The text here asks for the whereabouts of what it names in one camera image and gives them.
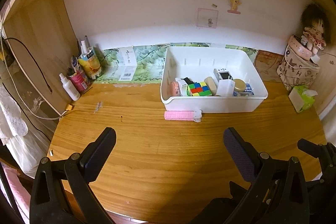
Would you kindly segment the white power adapter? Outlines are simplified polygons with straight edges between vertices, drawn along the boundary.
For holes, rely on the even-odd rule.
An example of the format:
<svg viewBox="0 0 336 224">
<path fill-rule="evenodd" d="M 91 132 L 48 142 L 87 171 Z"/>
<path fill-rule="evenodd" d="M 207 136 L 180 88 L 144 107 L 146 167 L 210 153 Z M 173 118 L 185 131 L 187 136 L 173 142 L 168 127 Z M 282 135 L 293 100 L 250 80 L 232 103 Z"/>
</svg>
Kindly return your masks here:
<svg viewBox="0 0 336 224">
<path fill-rule="evenodd" d="M 220 80 L 218 82 L 216 96 L 232 97 L 234 95 L 235 82 L 231 79 Z"/>
</svg>

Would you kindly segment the white plastic scraper holder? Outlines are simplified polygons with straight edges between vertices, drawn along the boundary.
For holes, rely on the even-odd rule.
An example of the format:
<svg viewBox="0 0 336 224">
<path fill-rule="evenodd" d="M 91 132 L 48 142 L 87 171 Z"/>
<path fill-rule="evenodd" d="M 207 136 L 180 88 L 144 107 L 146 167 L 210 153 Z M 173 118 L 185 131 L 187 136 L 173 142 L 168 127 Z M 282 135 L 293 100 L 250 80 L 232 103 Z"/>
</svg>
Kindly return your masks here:
<svg viewBox="0 0 336 224">
<path fill-rule="evenodd" d="M 181 96 L 187 96 L 187 87 L 188 84 L 184 79 L 176 78 L 175 81 L 178 83 L 179 86 L 179 92 Z"/>
</svg>

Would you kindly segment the yellow pony wall sticker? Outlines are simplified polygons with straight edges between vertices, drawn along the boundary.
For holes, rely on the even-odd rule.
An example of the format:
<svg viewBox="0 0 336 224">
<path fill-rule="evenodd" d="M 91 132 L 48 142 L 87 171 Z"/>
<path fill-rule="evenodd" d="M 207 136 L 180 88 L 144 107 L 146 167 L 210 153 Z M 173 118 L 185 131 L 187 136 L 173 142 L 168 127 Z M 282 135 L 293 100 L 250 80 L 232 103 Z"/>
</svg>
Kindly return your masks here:
<svg viewBox="0 0 336 224">
<path fill-rule="evenodd" d="M 227 10 L 227 12 L 230 14 L 241 14 L 241 12 L 238 11 L 240 5 L 240 0 L 230 0 L 230 8 Z"/>
</svg>

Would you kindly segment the yellow juice carton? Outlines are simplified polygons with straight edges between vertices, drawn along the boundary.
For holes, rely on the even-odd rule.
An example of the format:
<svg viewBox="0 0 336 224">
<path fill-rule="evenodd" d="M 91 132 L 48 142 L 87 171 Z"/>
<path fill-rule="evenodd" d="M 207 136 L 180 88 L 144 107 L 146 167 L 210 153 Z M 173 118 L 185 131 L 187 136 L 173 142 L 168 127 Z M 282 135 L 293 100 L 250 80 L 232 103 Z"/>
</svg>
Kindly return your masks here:
<svg viewBox="0 0 336 224">
<path fill-rule="evenodd" d="M 95 80 L 101 75 L 102 67 L 93 47 L 89 48 L 88 53 L 80 55 L 78 62 L 90 79 Z"/>
</svg>

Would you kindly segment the pink framed wall drawing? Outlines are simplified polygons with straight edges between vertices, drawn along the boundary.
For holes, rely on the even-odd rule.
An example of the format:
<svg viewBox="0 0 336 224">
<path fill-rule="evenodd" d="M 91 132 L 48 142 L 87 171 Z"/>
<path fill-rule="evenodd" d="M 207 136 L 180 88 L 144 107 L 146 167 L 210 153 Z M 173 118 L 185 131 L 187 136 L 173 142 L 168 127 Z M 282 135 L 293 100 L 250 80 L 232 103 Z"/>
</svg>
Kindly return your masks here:
<svg viewBox="0 0 336 224">
<path fill-rule="evenodd" d="M 217 28 L 218 10 L 213 9 L 197 9 L 197 27 L 202 28 Z"/>
</svg>

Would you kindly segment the letter print fabric bag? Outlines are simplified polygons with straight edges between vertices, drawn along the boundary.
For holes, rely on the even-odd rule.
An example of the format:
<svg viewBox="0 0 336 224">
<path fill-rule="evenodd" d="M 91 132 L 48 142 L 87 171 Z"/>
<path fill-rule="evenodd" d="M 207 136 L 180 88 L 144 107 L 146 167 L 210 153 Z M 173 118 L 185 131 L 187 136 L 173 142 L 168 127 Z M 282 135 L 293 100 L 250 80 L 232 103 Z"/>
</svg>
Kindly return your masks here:
<svg viewBox="0 0 336 224">
<path fill-rule="evenodd" d="M 309 88 L 319 70 L 318 65 L 299 57 L 290 46 L 287 46 L 276 72 L 286 90 L 290 92 L 295 86 L 305 85 Z"/>
</svg>

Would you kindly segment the colourful rubik cube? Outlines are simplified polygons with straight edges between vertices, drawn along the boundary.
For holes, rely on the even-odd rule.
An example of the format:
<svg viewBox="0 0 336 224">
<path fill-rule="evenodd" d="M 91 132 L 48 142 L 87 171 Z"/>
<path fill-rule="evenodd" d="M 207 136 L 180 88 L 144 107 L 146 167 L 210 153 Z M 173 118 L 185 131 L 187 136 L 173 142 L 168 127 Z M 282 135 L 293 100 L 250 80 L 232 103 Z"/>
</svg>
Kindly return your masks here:
<svg viewBox="0 0 336 224">
<path fill-rule="evenodd" d="M 205 82 L 187 85 L 187 95 L 192 97 L 212 96 L 212 92 Z"/>
</svg>

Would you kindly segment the red snack can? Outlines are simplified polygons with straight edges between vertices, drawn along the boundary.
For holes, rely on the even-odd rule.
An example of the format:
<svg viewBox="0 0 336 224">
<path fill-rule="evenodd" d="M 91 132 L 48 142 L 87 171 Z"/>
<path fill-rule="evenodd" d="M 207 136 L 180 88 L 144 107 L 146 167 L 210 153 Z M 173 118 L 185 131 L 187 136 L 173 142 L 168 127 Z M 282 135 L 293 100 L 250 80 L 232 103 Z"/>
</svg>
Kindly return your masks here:
<svg viewBox="0 0 336 224">
<path fill-rule="evenodd" d="M 67 77 L 73 83 L 78 92 L 80 94 L 84 94 L 90 88 L 91 82 L 79 64 L 76 56 L 72 56 L 70 62 L 71 65 L 67 69 Z"/>
</svg>

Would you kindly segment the small white digital camera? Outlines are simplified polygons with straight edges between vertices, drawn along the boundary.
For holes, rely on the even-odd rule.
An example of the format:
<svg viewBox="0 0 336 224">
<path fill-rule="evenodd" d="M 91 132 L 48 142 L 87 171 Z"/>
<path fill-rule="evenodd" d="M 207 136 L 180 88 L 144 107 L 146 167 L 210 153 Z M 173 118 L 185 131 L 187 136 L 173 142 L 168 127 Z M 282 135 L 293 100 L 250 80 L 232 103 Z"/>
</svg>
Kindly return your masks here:
<svg viewBox="0 0 336 224">
<path fill-rule="evenodd" d="M 217 82 L 220 80 L 232 80 L 233 77 L 229 73 L 227 69 L 220 68 L 220 69 L 214 69 L 214 76 L 217 79 Z"/>
</svg>

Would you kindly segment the pink round box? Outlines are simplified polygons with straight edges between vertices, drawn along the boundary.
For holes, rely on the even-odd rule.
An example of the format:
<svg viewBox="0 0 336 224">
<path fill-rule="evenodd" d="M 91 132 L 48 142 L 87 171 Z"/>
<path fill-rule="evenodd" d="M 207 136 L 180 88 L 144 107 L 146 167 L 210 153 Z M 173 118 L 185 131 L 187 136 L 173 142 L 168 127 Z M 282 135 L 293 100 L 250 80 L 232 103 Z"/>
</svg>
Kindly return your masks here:
<svg viewBox="0 0 336 224">
<path fill-rule="evenodd" d="M 289 47 L 294 51 L 296 55 L 306 61 L 310 61 L 313 56 L 313 52 L 301 43 L 301 40 L 295 35 L 292 35 L 288 40 Z"/>
</svg>

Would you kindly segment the brown cartoon poster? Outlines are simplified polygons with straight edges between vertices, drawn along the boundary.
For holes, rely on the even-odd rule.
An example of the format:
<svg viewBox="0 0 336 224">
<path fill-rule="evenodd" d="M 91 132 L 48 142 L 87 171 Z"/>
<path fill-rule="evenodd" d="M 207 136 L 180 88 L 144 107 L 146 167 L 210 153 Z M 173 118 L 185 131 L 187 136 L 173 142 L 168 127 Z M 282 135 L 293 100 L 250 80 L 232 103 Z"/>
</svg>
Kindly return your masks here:
<svg viewBox="0 0 336 224">
<path fill-rule="evenodd" d="M 277 53 L 258 50 L 253 64 L 263 81 L 281 83 L 276 70 L 281 64 L 282 57 L 283 55 Z"/>
</svg>

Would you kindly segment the white spray bottle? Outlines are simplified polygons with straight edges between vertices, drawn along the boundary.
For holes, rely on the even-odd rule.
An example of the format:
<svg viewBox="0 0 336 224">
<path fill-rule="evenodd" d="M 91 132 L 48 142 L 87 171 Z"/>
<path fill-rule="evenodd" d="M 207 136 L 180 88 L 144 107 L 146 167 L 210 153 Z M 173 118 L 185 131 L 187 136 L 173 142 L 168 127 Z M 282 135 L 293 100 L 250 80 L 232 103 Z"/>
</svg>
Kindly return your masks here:
<svg viewBox="0 0 336 224">
<path fill-rule="evenodd" d="M 59 74 L 60 80 L 62 82 L 63 89 L 70 96 L 73 101 L 77 101 L 80 98 L 80 93 L 75 88 L 73 83 L 65 77 L 62 73 Z"/>
</svg>

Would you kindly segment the beige angular device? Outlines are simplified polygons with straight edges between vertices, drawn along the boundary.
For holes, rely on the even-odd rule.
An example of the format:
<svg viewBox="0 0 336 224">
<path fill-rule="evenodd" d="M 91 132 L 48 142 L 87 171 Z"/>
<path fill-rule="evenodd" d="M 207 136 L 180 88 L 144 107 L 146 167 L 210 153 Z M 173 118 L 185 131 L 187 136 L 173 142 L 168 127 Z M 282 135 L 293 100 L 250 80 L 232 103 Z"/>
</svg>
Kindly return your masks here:
<svg viewBox="0 0 336 224">
<path fill-rule="evenodd" d="M 208 88 L 209 88 L 211 94 L 212 94 L 213 96 L 215 96 L 216 93 L 217 93 L 217 85 L 216 85 L 215 81 L 213 80 L 213 78 L 212 78 L 212 77 L 207 77 L 207 78 L 204 80 L 204 82 L 205 82 L 206 85 L 208 86 Z"/>
</svg>

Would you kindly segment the green tissue box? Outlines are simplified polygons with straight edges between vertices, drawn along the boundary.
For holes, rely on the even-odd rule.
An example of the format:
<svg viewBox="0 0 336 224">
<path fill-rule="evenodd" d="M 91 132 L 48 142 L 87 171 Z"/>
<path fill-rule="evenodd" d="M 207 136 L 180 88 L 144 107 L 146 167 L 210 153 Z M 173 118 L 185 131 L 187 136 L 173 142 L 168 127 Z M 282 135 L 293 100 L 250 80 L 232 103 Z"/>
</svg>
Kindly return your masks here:
<svg viewBox="0 0 336 224">
<path fill-rule="evenodd" d="M 294 86 L 289 93 L 289 99 L 297 113 L 310 109 L 318 93 L 305 85 Z"/>
</svg>

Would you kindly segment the brown hair rag doll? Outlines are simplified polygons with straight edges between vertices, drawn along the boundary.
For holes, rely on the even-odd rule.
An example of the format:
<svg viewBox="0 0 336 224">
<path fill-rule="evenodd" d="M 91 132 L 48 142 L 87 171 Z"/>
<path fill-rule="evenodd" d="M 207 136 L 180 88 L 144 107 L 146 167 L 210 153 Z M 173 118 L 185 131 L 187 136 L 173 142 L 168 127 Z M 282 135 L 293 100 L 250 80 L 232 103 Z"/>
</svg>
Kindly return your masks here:
<svg viewBox="0 0 336 224">
<path fill-rule="evenodd" d="M 314 55 L 330 41 L 330 23 L 322 9 L 318 5 L 307 5 L 301 16 L 303 25 L 302 39 L 306 47 Z"/>
</svg>

